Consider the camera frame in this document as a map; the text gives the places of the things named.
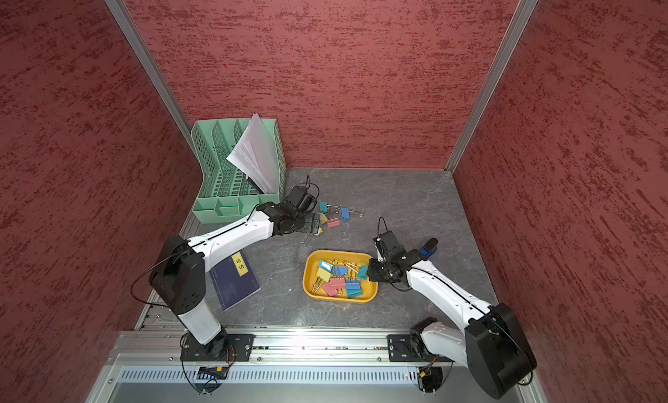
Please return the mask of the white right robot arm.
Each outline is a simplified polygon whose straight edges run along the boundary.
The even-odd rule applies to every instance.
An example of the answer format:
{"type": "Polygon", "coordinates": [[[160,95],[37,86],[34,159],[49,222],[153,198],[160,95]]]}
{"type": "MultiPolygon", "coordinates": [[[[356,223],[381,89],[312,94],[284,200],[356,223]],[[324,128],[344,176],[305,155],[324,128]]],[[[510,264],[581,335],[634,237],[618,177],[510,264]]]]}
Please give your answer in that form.
{"type": "Polygon", "coordinates": [[[437,361],[466,366],[480,388],[500,399],[516,386],[533,381],[538,363],[515,312],[508,305],[492,305],[447,278],[417,251],[395,259],[371,259],[367,276],[378,283],[404,283],[435,305],[454,324],[433,317],[413,326],[391,354],[427,361],[430,374],[437,361]]]}

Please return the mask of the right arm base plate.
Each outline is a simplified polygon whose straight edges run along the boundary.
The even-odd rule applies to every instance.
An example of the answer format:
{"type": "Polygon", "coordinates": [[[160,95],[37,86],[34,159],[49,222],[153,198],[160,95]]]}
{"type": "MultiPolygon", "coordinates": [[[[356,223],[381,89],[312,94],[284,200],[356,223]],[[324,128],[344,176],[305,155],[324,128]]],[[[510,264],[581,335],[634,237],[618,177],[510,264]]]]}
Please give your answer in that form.
{"type": "Polygon", "coordinates": [[[421,363],[427,365],[432,361],[438,363],[453,362],[452,356],[455,356],[458,360],[466,356],[464,346],[452,342],[446,342],[443,347],[439,346],[438,350],[444,351],[443,354],[433,354],[427,349],[419,335],[411,335],[410,333],[387,335],[386,341],[389,361],[393,363],[421,363]]]}

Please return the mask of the yellow plastic tray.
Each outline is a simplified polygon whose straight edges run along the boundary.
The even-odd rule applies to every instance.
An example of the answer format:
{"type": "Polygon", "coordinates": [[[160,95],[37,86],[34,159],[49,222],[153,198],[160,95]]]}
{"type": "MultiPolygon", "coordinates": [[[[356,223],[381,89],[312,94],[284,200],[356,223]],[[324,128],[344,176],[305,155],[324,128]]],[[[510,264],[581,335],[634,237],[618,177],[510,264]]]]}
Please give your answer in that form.
{"type": "Polygon", "coordinates": [[[304,291],[316,300],[368,303],[379,291],[368,277],[371,259],[366,253],[318,250],[306,262],[304,291]]]}

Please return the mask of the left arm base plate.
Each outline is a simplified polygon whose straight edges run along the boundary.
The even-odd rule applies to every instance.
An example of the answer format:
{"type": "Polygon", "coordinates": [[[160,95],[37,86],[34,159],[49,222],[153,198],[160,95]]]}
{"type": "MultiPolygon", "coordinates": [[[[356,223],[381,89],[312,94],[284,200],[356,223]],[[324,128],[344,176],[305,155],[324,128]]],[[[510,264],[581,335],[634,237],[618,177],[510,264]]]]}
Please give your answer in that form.
{"type": "Polygon", "coordinates": [[[255,335],[249,333],[232,335],[222,332],[211,342],[202,345],[191,333],[185,333],[180,342],[180,359],[184,362],[247,362],[250,359],[255,338],[255,335]]]}

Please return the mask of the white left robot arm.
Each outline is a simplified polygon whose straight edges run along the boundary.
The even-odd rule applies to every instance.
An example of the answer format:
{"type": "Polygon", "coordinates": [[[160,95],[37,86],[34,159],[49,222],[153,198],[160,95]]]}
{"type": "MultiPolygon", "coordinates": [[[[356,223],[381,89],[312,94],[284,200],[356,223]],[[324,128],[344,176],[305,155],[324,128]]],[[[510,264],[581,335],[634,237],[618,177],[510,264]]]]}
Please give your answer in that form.
{"type": "Polygon", "coordinates": [[[230,341],[205,300],[207,274],[252,244],[301,230],[315,203],[311,198],[297,203],[270,201],[207,234],[190,239],[172,236],[165,241],[156,264],[132,282],[130,295],[138,299],[135,286],[146,278],[164,302],[162,306],[170,309],[187,329],[186,337],[196,340],[207,357],[220,360],[228,353],[230,341]]]}

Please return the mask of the blue binder clip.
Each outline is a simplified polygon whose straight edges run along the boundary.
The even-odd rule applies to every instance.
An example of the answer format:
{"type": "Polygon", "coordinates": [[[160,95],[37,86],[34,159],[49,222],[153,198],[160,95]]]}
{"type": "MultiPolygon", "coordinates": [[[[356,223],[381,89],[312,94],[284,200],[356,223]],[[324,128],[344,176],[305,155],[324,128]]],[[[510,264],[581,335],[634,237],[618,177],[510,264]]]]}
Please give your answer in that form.
{"type": "Polygon", "coordinates": [[[349,268],[345,266],[335,266],[332,268],[332,277],[347,277],[349,268]]]}
{"type": "Polygon", "coordinates": [[[364,213],[362,211],[352,210],[352,209],[349,209],[349,208],[341,208],[340,213],[341,213],[341,220],[342,221],[351,220],[352,217],[361,218],[361,217],[364,216],[364,213]]]}
{"type": "Polygon", "coordinates": [[[361,283],[359,280],[347,280],[345,282],[345,288],[347,290],[360,290],[361,289],[361,283]]]}

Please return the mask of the teal binder clip bottom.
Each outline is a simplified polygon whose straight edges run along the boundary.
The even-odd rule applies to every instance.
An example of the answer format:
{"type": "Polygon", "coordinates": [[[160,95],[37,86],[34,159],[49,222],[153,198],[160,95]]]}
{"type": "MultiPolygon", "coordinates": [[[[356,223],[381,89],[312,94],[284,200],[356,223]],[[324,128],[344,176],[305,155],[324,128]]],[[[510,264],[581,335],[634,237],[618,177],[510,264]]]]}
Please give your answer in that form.
{"type": "Polygon", "coordinates": [[[364,294],[362,289],[347,289],[346,295],[348,299],[355,299],[364,294]]]}

